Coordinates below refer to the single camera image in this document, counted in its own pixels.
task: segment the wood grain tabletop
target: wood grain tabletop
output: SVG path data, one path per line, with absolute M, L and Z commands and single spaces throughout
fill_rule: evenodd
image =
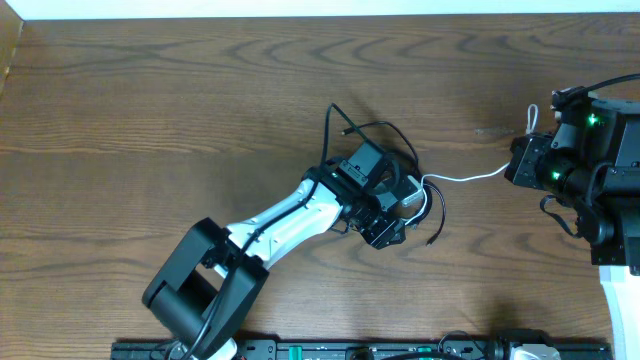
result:
M 198 220 L 243 220 L 320 158 L 324 112 L 388 120 L 424 172 L 510 159 L 526 109 L 640 69 L 640 15 L 28 22 L 0 100 L 0 358 L 104 359 L 170 334 L 142 292 Z M 638 84 L 601 97 L 636 99 Z M 330 154 L 355 137 L 331 125 Z M 370 129 L 384 145 L 392 131 Z M 533 327 L 611 341 L 584 240 L 502 175 L 436 181 L 447 200 L 407 241 L 306 241 L 243 329 L 282 339 L 431 339 Z

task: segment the brown table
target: brown table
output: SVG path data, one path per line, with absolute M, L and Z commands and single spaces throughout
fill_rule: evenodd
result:
M 106 358 L 168 332 L 140 302 L 185 231 L 292 192 L 324 111 L 390 120 L 422 168 L 510 159 L 526 108 L 638 70 L 639 15 L 29 22 L 0 101 L 0 358 Z M 602 91 L 637 98 L 638 84 Z M 355 137 L 332 123 L 331 153 Z M 402 144 L 371 129 L 383 144 Z M 283 339 L 427 339 L 543 328 L 611 341 L 589 248 L 501 176 L 437 181 L 440 207 L 376 251 L 325 234 L 280 261 L 244 329 Z

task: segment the white backdrop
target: white backdrop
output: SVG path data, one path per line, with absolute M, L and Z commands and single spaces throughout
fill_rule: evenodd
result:
M 24 20 L 638 12 L 640 0 L 7 0 Z

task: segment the white string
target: white string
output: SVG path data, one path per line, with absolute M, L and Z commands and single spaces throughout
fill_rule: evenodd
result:
M 533 113 L 533 124 L 531 123 L 531 109 L 533 108 L 534 113 Z M 538 105 L 536 104 L 531 104 L 529 105 L 529 107 L 527 108 L 527 129 L 525 130 L 525 134 L 530 134 L 533 132 L 533 130 L 535 130 L 536 128 L 536 124 L 538 123 Z M 424 196 L 424 201 L 422 202 L 422 207 L 420 208 L 420 211 L 418 211 L 413 217 L 409 218 L 409 219 L 402 219 L 405 221 L 406 225 L 409 225 L 413 220 L 417 219 L 418 217 L 420 217 L 423 213 L 424 210 L 427 207 L 427 191 L 424 189 L 424 179 L 427 177 L 435 177 L 438 179 L 443 179 L 443 180 L 449 180 L 449 181 L 456 181 L 456 182 L 464 182 L 464 181 L 470 181 L 470 180 L 476 180 L 476 179 L 482 179 L 485 177 L 491 177 L 491 176 L 495 176 L 498 175 L 499 173 L 502 172 L 502 170 L 506 169 L 507 166 L 509 166 L 509 163 L 506 163 L 504 165 L 502 165 L 498 170 L 489 173 L 489 174 L 482 174 L 482 175 L 475 175 L 475 176 L 471 176 L 468 178 L 451 178 L 448 176 L 442 176 L 442 175 L 438 175 L 438 174 L 426 174 L 424 175 L 421 179 L 420 179 L 420 188 L 422 189 L 422 194 Z

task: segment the wooden surface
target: wooden surface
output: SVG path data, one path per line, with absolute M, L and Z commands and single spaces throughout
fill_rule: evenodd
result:
M 13 12 L 6 1 L 0 0 L 0 97 L 21 30 L 22 19 Z
M 393 121 L 422 168 L 510 159 L 526 108 L 640 67 L 639 15 L 33 22 L 0 102 L 0 358 L 106 358 L 169 334 L 140 303 L 196 221 L 250 217 L 320 156 L 324 111 Z M 637 98 L 638 84 L 602 96 Z M 355 137 L 332 124 L 331 153 Z M 383 144 L 392 132 L 371 129 Z M 427 339 L 543 328 L 611 340 L 586 242 L 501 176 L 438 181 L 440 208 L 382 251 L 357 234 L 280 261 L 244 329 Z

